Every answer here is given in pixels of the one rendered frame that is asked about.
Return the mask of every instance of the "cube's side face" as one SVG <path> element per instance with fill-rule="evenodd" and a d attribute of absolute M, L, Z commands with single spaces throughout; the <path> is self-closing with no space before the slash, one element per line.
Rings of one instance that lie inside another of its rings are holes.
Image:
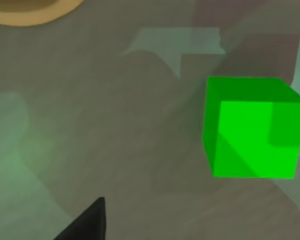
<path fill-rule="evenodd" d="M 221 102 L 215 149 L 215 177 L 293 178 L 300 102 Z"/>
<path fill-rule="evenodd" d="M 207 160 L 212 170 L 214 168 L 216 155 L 220 106 L 221 100 L 217 90 L 213 82 L 208 80 L 206 87 L 202 141 Z"/>

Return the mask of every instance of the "green block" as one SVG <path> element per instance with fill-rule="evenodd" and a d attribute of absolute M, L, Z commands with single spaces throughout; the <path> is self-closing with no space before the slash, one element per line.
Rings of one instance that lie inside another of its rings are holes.
<path fill-rule="evenodd" d="M 203 145 L 213 176 L 293 179 L 300 95 L 279 78 L 208 78 Z"/>

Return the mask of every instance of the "gray surface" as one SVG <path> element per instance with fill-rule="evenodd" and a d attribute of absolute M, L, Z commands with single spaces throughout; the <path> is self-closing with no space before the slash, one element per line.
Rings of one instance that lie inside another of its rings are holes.
<path fill-rule="evenodd" d="M 300 211 L 271 181 L 211 177 L 200 140 L 204 59 L 187 58 L 177 80 L 154 54 L 118 57 L 140 26 L 189 24 L 191 2 L 171 6 L 87 0 L 43 26 L 0 26 L 0 92 L 27 104 L 20 158 L 49 196 L 42 220 L 35 194 L 0 201 L 6 219 L 37 205 L 9 228 L 24 240 L 49 239 L 99 196 L 109 240 L 300 240 Z"/>

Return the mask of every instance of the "black pointed object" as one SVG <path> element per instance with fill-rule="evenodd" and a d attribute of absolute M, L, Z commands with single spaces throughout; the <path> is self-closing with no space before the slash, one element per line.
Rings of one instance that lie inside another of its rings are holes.
<path fill-rule="evenodd" d="M 105 240 L 106 200 L 99 197 L 54 240 Z"/>

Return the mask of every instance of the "tan round object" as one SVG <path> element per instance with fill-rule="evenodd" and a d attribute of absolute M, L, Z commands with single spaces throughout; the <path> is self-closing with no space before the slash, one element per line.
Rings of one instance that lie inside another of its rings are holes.
<path fill-rule="evenodd" d="M 84 0 L 0 0 L 0 24 L 33 26 L 54 21 Z"/>

